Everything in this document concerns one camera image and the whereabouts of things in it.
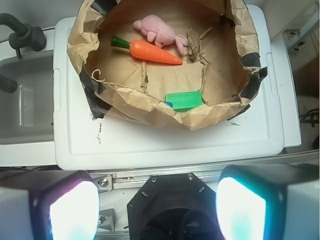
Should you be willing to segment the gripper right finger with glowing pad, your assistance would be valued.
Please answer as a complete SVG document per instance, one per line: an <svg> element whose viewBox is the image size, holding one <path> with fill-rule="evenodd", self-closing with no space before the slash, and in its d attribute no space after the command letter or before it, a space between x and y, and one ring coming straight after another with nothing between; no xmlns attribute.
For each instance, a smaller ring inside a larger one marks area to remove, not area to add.
<svg viewBox="0 0 320 240"><path fill-rule="evenodd" d="M229 165L221 172L215 205L227 240L318 240L320 167Z"/></svg>

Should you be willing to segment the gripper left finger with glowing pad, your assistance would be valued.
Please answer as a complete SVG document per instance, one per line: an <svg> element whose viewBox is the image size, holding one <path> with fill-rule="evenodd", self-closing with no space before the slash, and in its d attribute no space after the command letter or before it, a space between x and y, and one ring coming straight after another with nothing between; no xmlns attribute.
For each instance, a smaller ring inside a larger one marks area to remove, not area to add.
<svg viewBox="0 0 320 240"><path fill-rule="evenodd" d="M2 240L93 240L98 188L83 170L0 171Z"/></svg>

